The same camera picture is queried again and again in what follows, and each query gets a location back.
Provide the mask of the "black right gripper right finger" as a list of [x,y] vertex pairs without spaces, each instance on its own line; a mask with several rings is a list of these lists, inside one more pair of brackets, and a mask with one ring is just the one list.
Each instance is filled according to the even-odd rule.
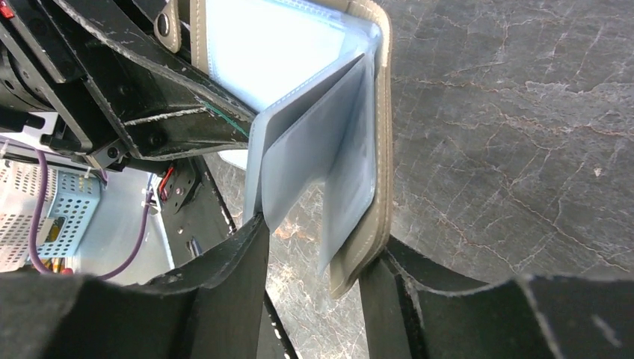
[[522,274],[484,283],[397,239],[360,276],[371,358],[631,358],[633,282]]

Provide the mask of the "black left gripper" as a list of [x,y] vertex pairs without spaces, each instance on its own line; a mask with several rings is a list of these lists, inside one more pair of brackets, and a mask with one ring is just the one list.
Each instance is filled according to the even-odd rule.
[[1,133],[141,170],[247,146],[255,111],[209,78],[201,1],[3,1]]

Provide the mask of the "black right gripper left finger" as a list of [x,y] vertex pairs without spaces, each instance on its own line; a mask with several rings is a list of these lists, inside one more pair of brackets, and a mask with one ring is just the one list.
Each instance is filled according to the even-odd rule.
[[144,285],[87,275],[1,276],[3,358],[254,358],[269,230],[231,237]]

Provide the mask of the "blue perforated basket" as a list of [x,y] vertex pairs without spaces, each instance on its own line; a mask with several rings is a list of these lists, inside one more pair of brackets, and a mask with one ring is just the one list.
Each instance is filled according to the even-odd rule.
[[75,255],[98,207],[102,185],[96,177],[55,170],[55,196],[47,206],[52,227],[37,247],[41,258]]

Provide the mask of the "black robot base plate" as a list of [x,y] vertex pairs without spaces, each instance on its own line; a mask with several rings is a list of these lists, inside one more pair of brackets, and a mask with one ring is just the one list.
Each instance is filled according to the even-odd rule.
[[174,268],[163,282],[194,297],[174,358],[296,358],[265,290],[269,230],[240,230],[200,156],[179,159],[159,191]]

